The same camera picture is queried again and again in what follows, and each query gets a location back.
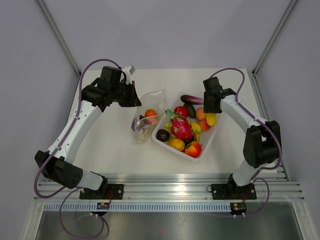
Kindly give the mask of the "clear zip top bag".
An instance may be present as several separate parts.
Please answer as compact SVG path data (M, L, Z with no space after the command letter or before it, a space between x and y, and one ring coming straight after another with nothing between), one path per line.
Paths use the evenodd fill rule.
M167 97L164 89L144 94L141 106L136 108L132 123L131 136L135 144L144 143L158 125L165 109Z

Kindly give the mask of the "orange pumpkin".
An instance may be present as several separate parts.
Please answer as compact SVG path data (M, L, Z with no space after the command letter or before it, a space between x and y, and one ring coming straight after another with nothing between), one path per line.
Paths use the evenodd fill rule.
M154 109L147 109L144 113L145 118L156 117L158 114Z

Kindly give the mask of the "dark red plum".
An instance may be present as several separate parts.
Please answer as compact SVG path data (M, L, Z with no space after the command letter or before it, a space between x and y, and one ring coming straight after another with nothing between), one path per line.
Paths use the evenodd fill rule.
M144 126L144 125L155 126L159 122L159 117L158 116L144 117L143 115L139 115L139 121L138 122L142 126Z

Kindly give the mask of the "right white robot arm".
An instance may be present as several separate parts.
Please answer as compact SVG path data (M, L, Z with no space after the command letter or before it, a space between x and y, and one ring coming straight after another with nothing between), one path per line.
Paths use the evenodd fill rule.
M217 77L203 81L204 112L225 113L245 133L244 160L232 173L227 183L210 186L214 200L255 200L257 198L254 179L268 164L280 159L281 133L276 121L267 121L250 112L231 88L223 88Z

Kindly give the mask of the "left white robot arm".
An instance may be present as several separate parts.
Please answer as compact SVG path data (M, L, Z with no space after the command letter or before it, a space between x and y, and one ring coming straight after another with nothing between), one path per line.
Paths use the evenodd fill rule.
M142 105L136 93L132 65L123 68L105 66L100 77L86 87L80 87L78 105L56 141L46 150L39 150L34 159L38 176L54 181L63 188L84 189L95 198L108 194L108 180L104 176L74 165L85 136L95 121L112 103L131 108Z

